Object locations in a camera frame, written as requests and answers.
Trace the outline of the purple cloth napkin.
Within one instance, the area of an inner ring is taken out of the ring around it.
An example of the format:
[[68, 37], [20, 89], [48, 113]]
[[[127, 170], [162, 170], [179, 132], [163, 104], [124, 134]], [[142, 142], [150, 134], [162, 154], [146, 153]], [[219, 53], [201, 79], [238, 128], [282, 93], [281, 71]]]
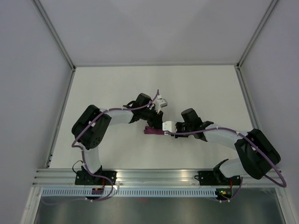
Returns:
[[144, 134], [164, 135], [163, 130], [155, 129], [150, 126], [146, 126], [143, 132], [144, 132]]

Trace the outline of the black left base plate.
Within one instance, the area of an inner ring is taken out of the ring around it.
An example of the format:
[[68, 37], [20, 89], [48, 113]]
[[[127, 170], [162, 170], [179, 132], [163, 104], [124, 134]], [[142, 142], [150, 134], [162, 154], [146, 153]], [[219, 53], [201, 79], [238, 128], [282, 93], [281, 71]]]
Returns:
[[[113, 184], [115, 184], [117, 179], [117, 172], [112, 170], [104, 170], [97, 172], [96, 175], [104, 176], [111, 180]], [[111, 186], [111, 183], [108, 179], [101, 178], [101, 177], [95, 177], [93, 175], [88, 174], [86, 170], [79, 170], [76, 174], [75, 178], [75, 185], [84, 185], [84, 186], [95, 186], [95, 185], [105, 185], [105, 186]]]

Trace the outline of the aluminium frame post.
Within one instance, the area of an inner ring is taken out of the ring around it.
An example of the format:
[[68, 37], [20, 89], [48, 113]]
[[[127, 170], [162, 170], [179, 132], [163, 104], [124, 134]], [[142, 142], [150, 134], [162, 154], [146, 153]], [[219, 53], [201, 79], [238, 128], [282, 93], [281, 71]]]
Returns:
[[241, 66], [244, 64], [246, 58], [248, 57], [251, 49], [253, 48], [255, 42], [257, 41], [259, 35], [263, 31], [265, 25], [267, 24], [268, 20], [270, 19], [272, 13], [274, 12], [275, 8], [279, 4], [280, 0], [271, 0], [268, 7], [266, 8], [261, 20], [258, 23], [258, 26], [256, 27], [253, 35], [251, 36], [245, 50], [243, 51], [240, 59], [235, 65], [235, 68], [239, 70]]
[[46, 12], [42, 2], [40, 0], [32, 0], [33, 5], [35, 6], [36, 10], [38, 11], [41, 19], [45, 23], [47, 29], [49, 30], [52, 38], [54, 39], [56, 45], [58, 46], [60, 52], [62, 53], [64, 59], [66, 60], [67, 64], [69, 65], [72, 71], [75, 70], [76, 66], [74, 65], [71, 57], [69, 56], [56, 28], [54, 27], [48, 13]]

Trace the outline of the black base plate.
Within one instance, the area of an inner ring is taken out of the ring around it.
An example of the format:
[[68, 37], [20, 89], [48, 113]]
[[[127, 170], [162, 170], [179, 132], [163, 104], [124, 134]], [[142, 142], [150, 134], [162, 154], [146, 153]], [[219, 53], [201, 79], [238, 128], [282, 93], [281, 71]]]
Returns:
[[[117, 179], [117, 172], [112, 170], [104, 170], [97, 172], [96, 175], [104, 176], [111, 180], [113, 184], [115, 184]], [[111, 183], [108, 179], [101, 178], [101, 177], [95, 177], [93, 175], [88, 174], [86, 170], [79, 170], [76, 174], [75, 178], [75, 185], [84, 185], [84, 186], [95, 186], [95, 185], [105, 185], [105, 186], [111, 186]]]
[[239, 186], [240, 176], [225, 177], [221, 172], [212, 170], [202, 170], [198, 172], [200, 186]]

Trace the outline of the aluminium front rail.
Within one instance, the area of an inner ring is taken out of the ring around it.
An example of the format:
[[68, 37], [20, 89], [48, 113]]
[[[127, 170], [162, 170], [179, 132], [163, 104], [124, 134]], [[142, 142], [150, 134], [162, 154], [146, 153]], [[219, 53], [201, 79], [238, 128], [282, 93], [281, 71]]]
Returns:
[[[117, 187], [125, 188], [198, 188], [203, 187], [194, 177], [211, 173], [212, 169], [114, 169], [112, 177]], [[30, 181], [32, 187], [100, 187], [77, 177], [70, 168], [38, 169]]]

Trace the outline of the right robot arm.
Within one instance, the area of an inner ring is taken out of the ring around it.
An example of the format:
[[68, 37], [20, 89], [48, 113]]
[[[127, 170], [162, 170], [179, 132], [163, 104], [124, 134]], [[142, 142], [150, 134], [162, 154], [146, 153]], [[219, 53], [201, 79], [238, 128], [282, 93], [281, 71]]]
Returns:
[[213, 178], [225, 184], [231, 177], [249, 175], [256, 180], [267, 177], [281, 157], [264, 133], [259, 129], [235, 131], [211, 121], [202, 121], [196, 111], [189, 108], [181, 113], [183, 122], [176, 122], [173, 136], [194, 136], [204, 142], [213, 142], [237, 152], [236, 159], [225, 159], [214, 167]]

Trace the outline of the aluminium frame post left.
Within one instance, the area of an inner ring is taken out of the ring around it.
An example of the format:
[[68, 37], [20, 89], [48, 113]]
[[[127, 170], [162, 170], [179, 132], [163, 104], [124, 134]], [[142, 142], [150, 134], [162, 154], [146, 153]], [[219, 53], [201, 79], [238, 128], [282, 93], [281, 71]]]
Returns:
[[62, 53], [64, 59], [66, 60], [67, 64], [69, 65], [72, 71], [75, 70], [76, 66], [74, 65], [71, 57], [69, 56], [56, 28], [54, 27], [48, 13], [46, 12], [42, 2], [40, 0], [32, 0], [33, 5], [35, 6], [36, 10], [38, 11], [41, 19], [45, 23], [47, 29], [49, 30], [52, 38], [54, 39], [56, 45], [58, 46], [60, 52]]

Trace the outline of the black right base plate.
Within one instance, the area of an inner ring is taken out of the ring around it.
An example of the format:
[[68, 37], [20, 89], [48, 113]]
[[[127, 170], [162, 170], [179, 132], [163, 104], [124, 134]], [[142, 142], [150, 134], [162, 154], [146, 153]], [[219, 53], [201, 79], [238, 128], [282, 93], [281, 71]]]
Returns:
[[225, 177], [221, 172], [212, 170], [202, 170], [198, 172], [200, 186], [239, 186], [240, 176]]

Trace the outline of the aluminium frame post right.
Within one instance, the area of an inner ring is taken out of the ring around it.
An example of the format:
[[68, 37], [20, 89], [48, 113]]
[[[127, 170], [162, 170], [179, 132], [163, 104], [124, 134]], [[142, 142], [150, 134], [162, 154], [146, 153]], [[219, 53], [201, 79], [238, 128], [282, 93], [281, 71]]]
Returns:
[[256, 27], [253, 35], [251, 36], [245, 50], [243, 51], [240, 59], [235, 65], [235, 68], [239, 70], [241, 66], [244, 64], [246, 58], [248, 57], [251, 49], [253, 48], [255, 42], [257, 41], [259, 35], [263, 31], [265, 25], [267, 24], [268, 20], [270, 19], [272, 13], [274, 12], [275, 8], [279, 4], [280, 0], [271, 0], [268, 7], [266, 8], [261, 20], [258, 23], [258, 26]]

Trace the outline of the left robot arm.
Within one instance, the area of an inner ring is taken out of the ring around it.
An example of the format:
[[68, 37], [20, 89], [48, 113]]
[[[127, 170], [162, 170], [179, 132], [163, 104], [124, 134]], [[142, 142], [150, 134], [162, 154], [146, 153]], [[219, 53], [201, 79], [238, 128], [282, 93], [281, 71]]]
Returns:
[[102, 142], [109, 126], [132, 124], [139, 120], [147, 122], [145, 134], [164, 134], [162, 108], [168, 105], [159, 92], [151, 99], [140, 93], [136, 100], [121, 108], [100, 109], [89, 105], [71, 129], [75, 137], [72, 147], [78, 147], [82, 153], [82, 169], [90, 184], [96, 185], [102, 179], [102, 164], [99, 159], [98, 145]]

